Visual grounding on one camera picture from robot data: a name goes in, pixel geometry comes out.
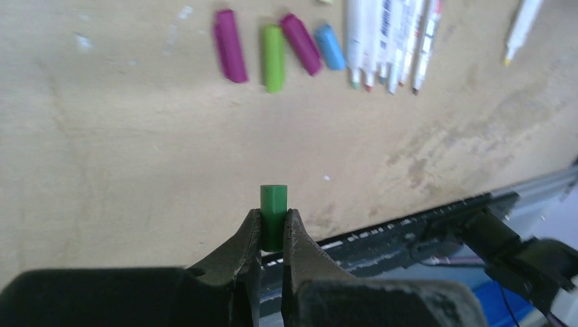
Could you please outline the magenta pen cap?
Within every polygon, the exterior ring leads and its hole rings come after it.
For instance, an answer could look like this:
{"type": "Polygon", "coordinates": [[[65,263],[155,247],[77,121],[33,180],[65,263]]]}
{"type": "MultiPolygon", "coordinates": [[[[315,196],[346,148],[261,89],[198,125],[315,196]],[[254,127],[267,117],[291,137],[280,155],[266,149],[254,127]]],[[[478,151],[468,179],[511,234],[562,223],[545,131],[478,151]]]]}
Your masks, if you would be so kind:
{"type": "Polygon", "coordinates": [[[318,74],[322,69],[320,53],[303,21],[288,13],[279,25],[305,71],[310,76],[318,74]]]}

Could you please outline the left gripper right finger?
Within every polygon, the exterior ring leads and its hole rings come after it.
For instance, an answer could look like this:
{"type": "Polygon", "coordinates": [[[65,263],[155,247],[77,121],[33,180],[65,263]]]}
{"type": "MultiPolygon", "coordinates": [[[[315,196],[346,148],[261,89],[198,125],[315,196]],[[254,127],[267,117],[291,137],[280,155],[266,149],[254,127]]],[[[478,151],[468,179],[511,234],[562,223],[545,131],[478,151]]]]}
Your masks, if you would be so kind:
{"type": "Polygon", "coordinates": [[[357,278],[307,233],[290,209],[284,228],[281,313],[285,326],[486,326],[464,284],[357,278]]]}

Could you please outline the purple pen cap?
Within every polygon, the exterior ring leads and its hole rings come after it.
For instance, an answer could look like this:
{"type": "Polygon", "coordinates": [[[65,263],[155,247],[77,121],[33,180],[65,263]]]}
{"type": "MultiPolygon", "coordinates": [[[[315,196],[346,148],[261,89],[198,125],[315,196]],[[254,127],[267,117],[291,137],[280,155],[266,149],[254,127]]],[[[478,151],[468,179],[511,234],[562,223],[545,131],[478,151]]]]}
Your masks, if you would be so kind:
{"type": "Polygon", "coordinates": [[[215,13],[213,33],[224,77],[238,84],[247,82],[249,78],[233,10],[225,9],[215,13]]]}

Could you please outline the dark green cap marker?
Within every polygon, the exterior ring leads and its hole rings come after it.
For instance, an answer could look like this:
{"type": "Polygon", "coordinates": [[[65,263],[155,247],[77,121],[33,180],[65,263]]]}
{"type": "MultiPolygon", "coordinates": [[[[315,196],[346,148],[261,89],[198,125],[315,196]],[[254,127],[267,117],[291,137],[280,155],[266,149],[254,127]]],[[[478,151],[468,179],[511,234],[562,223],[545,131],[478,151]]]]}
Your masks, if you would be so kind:
{"type": "Polygon", "coordinates": [[[516,52],[525,44],[542,4],[543,0],[523,0],[521,2],[506,41],[504,66],[509,66],[516,52]]]}

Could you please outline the blue pen cap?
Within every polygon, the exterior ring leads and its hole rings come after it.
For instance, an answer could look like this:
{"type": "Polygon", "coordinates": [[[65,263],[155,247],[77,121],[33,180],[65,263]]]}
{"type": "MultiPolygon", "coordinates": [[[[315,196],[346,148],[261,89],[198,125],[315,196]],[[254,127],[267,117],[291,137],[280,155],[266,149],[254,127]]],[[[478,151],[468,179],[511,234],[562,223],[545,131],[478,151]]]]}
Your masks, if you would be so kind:
{"type": "Polygon", "coordinates": [[[346,60],[343,51],[331,25],[320,25],[314,31],[314,39],[326,66],[330,70],[343,71],[346,69],[346,60]]]}

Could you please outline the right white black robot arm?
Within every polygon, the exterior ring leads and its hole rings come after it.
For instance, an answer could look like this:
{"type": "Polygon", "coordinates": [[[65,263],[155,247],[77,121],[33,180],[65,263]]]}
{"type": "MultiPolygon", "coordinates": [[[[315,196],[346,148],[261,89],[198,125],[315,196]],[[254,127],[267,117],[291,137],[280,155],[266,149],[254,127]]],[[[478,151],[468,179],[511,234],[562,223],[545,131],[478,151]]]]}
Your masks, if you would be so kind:
{"type": "Polygon", "coordinates": [[[455,233],[485,263],[485,273],[540,312],[551,312],[559,291],[577,289],[577,250],[552,238],[522,240],[486,211],[455,233]]]}

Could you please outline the dark green pen cap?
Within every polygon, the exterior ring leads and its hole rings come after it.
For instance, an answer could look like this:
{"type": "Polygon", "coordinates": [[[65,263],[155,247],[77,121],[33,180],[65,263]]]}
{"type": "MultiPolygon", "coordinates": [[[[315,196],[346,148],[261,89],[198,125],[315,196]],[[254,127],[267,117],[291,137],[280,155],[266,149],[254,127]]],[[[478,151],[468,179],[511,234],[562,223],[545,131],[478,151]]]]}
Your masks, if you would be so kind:
{"type": "Polygon", "coordinates": [[[260,186],[261,246],[265,252],[276,253],[283,249],[287,204],[286,185],[260,186]]]}

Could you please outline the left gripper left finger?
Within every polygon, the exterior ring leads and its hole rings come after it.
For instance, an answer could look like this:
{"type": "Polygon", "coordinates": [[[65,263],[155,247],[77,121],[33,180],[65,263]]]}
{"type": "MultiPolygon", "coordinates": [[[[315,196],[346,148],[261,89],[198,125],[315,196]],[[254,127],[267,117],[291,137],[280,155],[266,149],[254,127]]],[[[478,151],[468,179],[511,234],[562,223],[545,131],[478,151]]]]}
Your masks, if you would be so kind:
{"type": "Polygon", "coordinates": [[[261,217],[190,267],[37,269],[1,291],[2,326],[257,326],[261,217]]]}

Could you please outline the light green pen cap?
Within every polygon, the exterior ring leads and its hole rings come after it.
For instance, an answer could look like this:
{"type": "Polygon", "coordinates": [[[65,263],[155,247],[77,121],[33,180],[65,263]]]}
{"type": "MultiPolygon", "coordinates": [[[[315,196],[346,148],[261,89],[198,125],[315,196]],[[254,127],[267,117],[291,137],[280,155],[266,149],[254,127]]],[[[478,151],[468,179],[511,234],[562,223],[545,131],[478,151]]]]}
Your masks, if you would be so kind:
{"type": "Polygon", "coordinates": [[[270,24],[262,30],[264,86],[267,93],[283,89],[285,81],[285,40],[279,25],[270,24]]]}

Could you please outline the purple cap marker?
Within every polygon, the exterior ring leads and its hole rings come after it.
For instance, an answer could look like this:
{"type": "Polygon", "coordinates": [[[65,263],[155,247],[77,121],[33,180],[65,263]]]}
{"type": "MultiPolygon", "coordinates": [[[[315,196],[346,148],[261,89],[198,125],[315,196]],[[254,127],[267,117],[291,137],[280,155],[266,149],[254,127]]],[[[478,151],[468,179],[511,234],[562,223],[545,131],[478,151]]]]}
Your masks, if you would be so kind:
{"type": "Polygon", "coordinates": [[[436,31],[442,13],[441,0],[430,0],[426,2],[425,11],[421,19],[421,29],[419,44],[416,49],[416,62],[414,78],[412,81],[412,94],[418,95],[423,82],[425,81],[429,60],[434,49],[436,31]]]}

